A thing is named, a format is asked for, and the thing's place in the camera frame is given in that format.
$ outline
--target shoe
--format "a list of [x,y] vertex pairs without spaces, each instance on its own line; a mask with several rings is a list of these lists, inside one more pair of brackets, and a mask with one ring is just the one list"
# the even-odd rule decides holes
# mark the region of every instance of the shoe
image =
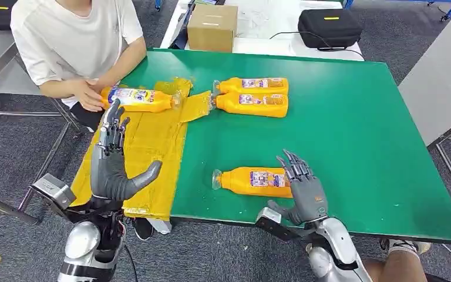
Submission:
[[395,239],[381,239],[379,245],[382,250],[388,253],[390,249],[408,249],[414,251],[416,254],[423,254],[431,248],[431,243]]
[[137,217],[132,220],[132,226],[136,231],[137,238],[143,241],[146,241],[153,235],[154,228],[147,219]]

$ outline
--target bottle label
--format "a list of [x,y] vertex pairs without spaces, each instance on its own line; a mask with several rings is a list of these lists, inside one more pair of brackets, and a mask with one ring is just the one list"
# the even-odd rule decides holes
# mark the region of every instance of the bottle label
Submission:
[[267,88],[267,87],[282,87],[281,78],[255,78],[242,79],[241,84],[243,88]]
[[154,101],[154,90],[114,88],[108,95],[108,102],[111,104],[117,98],[120,99],[121,105],[130,103],[151,104]]
[[253,187],[285,187],[284,174],[273,174],[269,172],[250,172],[250,185]]
[[245,105],[282,105],[282,94],[241,94],[239,103]]

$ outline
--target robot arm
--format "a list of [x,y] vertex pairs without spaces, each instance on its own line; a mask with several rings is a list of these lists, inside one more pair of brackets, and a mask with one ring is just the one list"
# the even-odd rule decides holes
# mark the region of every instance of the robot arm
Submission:
[[277,156],[290,181],[295,205],[291,208],[281,207],[276,202],[268,202],[269,212],[264,208],[263,214],[270,214],[270,220],[276,220],[276,228],[288,229],[280,225],[280,214],[295,225],[302,223],[310,226],[309,230],[295,231],[298,236],[308,236],[312,243],[307,246],[311,268],[319,281],[324,282],[372,282],[364,268],[354,243],[345,225],[334,217],[328,217],[328,202],[321,181],[314,176],[307,163],[297,155],[284,150],[289,165]]
[[92,198],[74,211],[69,219],[78,221],[68,235],[65,258],[58,276],[60,282],[110,281],[120,252],[125,247],[126,228],[122,222],[124,200],[133,197],[158,176],[161,161],[155,160],[140,175],[129,179],[125,171],[123,145],[126,118],[120,123],[124,108],[116,99],[105,112],[99,129],[99,141],[91,156],[90,185]]

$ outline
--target orange plastic bottle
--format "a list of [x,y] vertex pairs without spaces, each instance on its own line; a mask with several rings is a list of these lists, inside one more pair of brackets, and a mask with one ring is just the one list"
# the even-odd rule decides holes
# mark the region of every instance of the orange plastic bottle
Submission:
[[283,118],[288,112],[288,96],[282,94],[229,92],[212,97],[212,107],[228,113]]
[[161,91],[106,87],[101,91],[105,109],[115,99],[120,99],[120,105],[128,112],[161,112],[166,109],[176,108],[180,104],[178,95],[167,95]]
[[225,81],[215,80],[214,93],[241,92],[276,93],[288,95],[288,79],[286,78],[231,78]]
[[292,198],[290,182],[280,167],[238,167],[230,172],[214,170],[212,188],[236,194]]

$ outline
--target green tabletop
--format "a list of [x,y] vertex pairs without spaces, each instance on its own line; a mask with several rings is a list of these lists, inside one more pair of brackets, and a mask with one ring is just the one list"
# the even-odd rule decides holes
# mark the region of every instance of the green tabletop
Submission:
[[[189,123],[171,216],[254,223],[268,197],[211,188],[214,169],[278,167],[286,148],[321,179],[329,214],[353,233],[451,241],[451,198],[384,63],[159,49],[126,79],[286,77],[285,118],[214,110]],[[276,199],[292,205],[291,199]]]

